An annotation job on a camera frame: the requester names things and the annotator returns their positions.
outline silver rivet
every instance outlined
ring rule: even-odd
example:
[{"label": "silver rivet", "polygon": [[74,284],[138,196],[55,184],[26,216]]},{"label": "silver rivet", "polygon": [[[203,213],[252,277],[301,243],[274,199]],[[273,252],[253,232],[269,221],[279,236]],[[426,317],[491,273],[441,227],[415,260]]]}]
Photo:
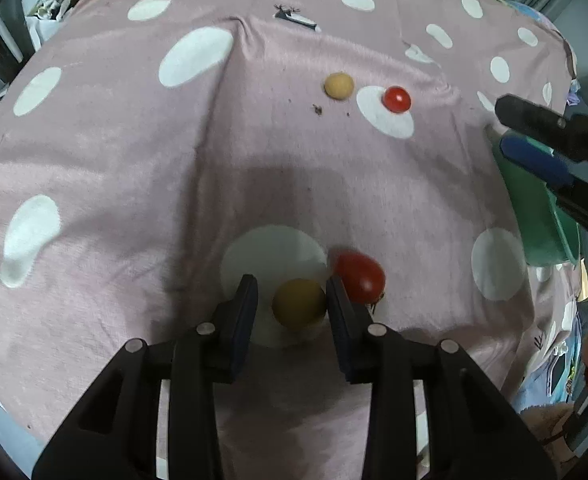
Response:
[{"label": "silver rivet", "polygon": [[445,339],[441,344],[440,348],[442,348],[448,354],[455,354],[459,350],[458,343],[456,341],[452,341],[451,339]]},{"label": "silver rivet", "polygon": [[374,337],[382,337],[387,333],[387,327],[380,323],[372,323],[367,327],[367,331]]},{"label": "silver rivet", "polygon": [[209,334],[213,334],[216,332],[216,327],[214,326],[214,323],[210,323],[209,321],[206,321],[205,323],[201,323],[200,325],[198,325],[196,327],[196,333],[198,335],[209,335]]},{"label": "silver rivet", "polygon": [[130,339],[125,343],[125,350],[131,354],[138,352],[141,348],[143,348],[143,342],[141,339]]}]

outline yellow fruit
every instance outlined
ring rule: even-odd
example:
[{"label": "yellow fruit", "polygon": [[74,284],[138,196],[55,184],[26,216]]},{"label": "yellow fruit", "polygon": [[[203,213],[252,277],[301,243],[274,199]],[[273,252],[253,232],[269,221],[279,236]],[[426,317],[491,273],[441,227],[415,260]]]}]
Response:
[{"label": "yellow fruit", "polygon": [[343,101],[354,91],[354,80],[344,72],[336,72],[327,76],[325,93],[332,99]]},{"label": "yellow fruit", "polygon": [[302,330],[325,316],[325,293],[314,280],[289,280],[274,294],[271,309],[282,326]]}]

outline small round fruit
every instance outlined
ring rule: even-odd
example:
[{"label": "small round fruit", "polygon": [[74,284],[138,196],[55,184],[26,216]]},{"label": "small round fruit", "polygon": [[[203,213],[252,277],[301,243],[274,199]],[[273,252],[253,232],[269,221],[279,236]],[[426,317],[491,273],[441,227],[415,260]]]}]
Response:
[{"label": "small round fruit", "polygon": [[327,76],[325,93],[332,99],[343,101],[354,91],[354,80],[344,72],[336,72]]},{"label": "small round fruit", "polygon": [[282,326],[302,330],[325,316],[325,293],[314,280],[289,280],[277,289],[271,309]]},{"label": "small round fruit", "polygon": [[385,291],[385,272],[375,259],[356,251],[338,254],[333,272],[354,303],[376,304]]},{"label": "small round fruit", "polygon": [[390,86],[383,94],[383,105],[394,114],[401,114],[411,108],[411,97],[405,88]]}]

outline green plastic container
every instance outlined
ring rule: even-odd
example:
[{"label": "green plastic container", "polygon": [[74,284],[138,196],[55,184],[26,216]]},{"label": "green plastic container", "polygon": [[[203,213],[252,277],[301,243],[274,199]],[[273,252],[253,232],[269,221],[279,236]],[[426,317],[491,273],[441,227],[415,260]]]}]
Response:
[{"label": "green plastic container", "polygon": [[[527,140],[538,149],[553,153],[544,144]],[[542,180],[507,160],[497,142],[493,145],[493,155],[516,214],[526,262],[535,267],[564,262],[575,265],[580,257],[576,221],[556,206],[556,197]]]}]

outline red cherry tomato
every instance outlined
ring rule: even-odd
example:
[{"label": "red cherry tomato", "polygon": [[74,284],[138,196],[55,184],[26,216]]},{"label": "red cherry tomato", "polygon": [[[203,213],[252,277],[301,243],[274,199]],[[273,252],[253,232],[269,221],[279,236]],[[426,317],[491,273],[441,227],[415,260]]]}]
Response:
[{"label": "red cherry tomato", "polygon": [[341,277],[347,297],[354,303],[376,304],[385,291],[385,272],[376,260],[356,251],[336,258],[333,272]]},{"label": "red cherry tomato", "polygon": [[390,86],[383,94],[383,105],[390,112],[401,114],[411,108],[411,97],[405,88]]}]

